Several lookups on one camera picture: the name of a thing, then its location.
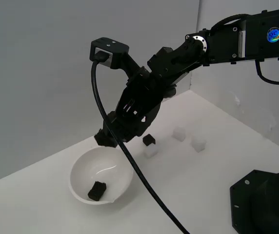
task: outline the white wall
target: white wall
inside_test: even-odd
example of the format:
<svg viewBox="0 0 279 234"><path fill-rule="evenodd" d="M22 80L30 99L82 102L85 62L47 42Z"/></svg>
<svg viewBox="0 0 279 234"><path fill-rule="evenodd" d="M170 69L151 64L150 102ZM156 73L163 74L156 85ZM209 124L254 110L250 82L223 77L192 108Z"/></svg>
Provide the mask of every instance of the white wall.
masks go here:
<svg viewBox="0 0 279 234"><path fill-rule="evenodd" d="M199 0L0 0L0 178L92 136L102 120L90 86L90 42L130 46L139 65L196 31ZM98 70L113 110L122 71ZM178 87L189 89L190 76Z"/></svg>
<svg viewBox="0 0 279 234"><path fill-rule="evenodd" d="M279 1L201 0L198 30L209 29L234 14L257 14L265 9L279 9ZM267 60L261 67L265 77L279 80L279 61ZM191 83L194 92L279 145L279 86L262 81L253 61L201 67L193 71Z"/></svg>

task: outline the cable connector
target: cable connector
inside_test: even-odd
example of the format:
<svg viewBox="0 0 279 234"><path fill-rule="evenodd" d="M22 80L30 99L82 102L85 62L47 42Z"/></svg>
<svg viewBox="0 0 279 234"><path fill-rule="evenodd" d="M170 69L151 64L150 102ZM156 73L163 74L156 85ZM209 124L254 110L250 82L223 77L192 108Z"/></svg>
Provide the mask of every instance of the cable connector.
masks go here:
<svg viewBox="0 0 279 234"><path fill-rule="evenodd" d="M106 53L105 51L98 51L96 54L94 54L93 61L106 62L109 57L109 53Z"/></svg>

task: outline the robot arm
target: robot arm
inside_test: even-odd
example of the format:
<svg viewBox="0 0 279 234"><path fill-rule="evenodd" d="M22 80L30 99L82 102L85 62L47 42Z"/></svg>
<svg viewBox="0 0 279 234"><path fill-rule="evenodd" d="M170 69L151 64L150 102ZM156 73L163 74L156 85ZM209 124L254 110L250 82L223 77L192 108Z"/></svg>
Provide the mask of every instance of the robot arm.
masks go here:
<svg viewBox="0 0 279 234"><path fill-rule="evenodd" d="M103 65L122 69L128 76L116 110L108 114L115 133L128 142L141 136L150 126L162 100L176 94L176 83L200 66L255 60L258 75L263 77L259 62L268 58L279 60L279 10L232 16L218 22L211 30L185 35L179 48L162 47L148 60L151 72L139 67L129 56L129 47L120 42L97 39L91 43L91 60L98 51L109 54ZM117 146L105 124L95 139L98 145Z"/></svg>

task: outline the black cable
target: black cable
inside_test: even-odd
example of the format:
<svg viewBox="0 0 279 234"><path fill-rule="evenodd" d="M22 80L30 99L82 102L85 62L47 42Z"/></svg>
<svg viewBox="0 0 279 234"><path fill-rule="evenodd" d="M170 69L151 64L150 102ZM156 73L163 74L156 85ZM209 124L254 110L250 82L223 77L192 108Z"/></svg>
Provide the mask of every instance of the black cable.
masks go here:
<svg viewBox="0 0 279 234"><path fill-rule="evenodd" d="M224 26L225 24L232 22L234 20L238 20L234 23L238 23L239 21L245 20L249 16L249 14L238 14L234 16L227 17L225 19L222 19L221 21L217 22L210 30L210 33L215 33L221 26Z"/></svg>
<svg viewBox="0 0 279 234"><path fill-rule="evenodd" d="M102 118L104 119L105 124L107 125L110 133L112 134L113 138L117 141L118 145L124 152L125 156L131 163L132 167L134 168L134 171L139 176L140 180L142 181L143 185L146 187L150 195L155 199L155 201L159 204L159 206L162 208L162 210L169 216L169 218L175 223L175 225L182 231L184 234L189 234L189 232L184 228L184 226L178 221L178 219L171 213L171 211L166 207L166 205L163 203L163 201L159 198L159 196L156 194L156 192L153 190L153 188L150 186L148 181L146 180L145 176L141 172L140 168L138 167L137 163L134 161L132 155L128 151L128 149L125 147L122 140L115 134L115 132L112 130L111 122L104 110L104 107L101 103L99 92L97 89L96 84L96 67L98 65L99 61L94 60L91 70L91 78L92 78L92 88L93 88L93 94L94 98L97 104L97 107L99 108L100 114Z"/></svg>
<svg viewBox="0 0 279 234"><path fill-rule="evenodd" d="M270 79L267 79L267 78L265 78L265 77L263 76L262 71L261 71L260 61L258 61L258 60L256 60L256 69L257 69L257 74L258 74L258 76L259 76L263 81L265 81L266 83L269 83L269 84L279 85L279 81L270 80Z"/></svg>

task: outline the black plastic part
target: black plastic part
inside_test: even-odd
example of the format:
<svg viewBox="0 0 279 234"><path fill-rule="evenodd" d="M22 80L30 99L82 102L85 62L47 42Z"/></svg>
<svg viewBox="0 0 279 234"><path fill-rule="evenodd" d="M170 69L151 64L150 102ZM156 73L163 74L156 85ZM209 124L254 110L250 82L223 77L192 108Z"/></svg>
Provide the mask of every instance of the black plastic part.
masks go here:
<svg viewBox="0 0 279 234"><path fill-rule="evenodd" d="M149 146L150 144L156 144L156 140L153 138L152 135L148 134L148 135L143 137L143 143L146 146Z"/></svg>
<svg viewBox="0 0 279 234"><path fill-rule="evenodd" d="M90 60L93 61L95 49L99 48L112 53L111 69L120 69L122 57L129 52L129 46L110 38L99 38L91 42Z"/></svg>
<svg viewBox="0 0 279 234"><path fill-rule="evenodd" d="M230 188L232 225L239 234L261 234L251 221L250 196L274 173L253 170Z"/></svg>
<svg viewBox="0 0 279 234"><path fill-rule="evenodd" d="M88 193L88 197L94 201L99 201L106 191L107 186L106 183L100 183L96 181L92 187L92 189Z"/></svg>
<svg viewBox="0 0 279 234"><path fill-rule="evenodd" d="M230 188L239 234L279 234L279 174L254 170Z"/></svg>
<svg viewBox="0 0 279 234"><path fill-rule="evenodd" d="M279 10L247 17L246 60L279 58L279 40L276 42L267 40L271 28L279 28Z"/></svg>
<svg viewBox="0 0 279 234"><path fill-rule="evenodd" d="M179 78L199 60L203 50L202 42L193 39L193 35L186 35L185 42L176 50L162 47L147 62L152 75L162 78L165 86L176 84Z"/></svg>
<svg viewBox="0 0 279 234"><path fill-rule="evenodd" d="M94 136L95 141L99 146L107 146L116 148L118 145L115 139L112 137L109 131L106 131L107 127L100 129L99 132Z"/></svg>
<svg viewBox="0 0 279 234"><path fill-rule="evenodd" d="M233 58L233 54L238 54L239 50L239 24L226 25L217 30L212 36L207 38L209 51L207 57L210 63L232 62L238 59Z"/></svg>

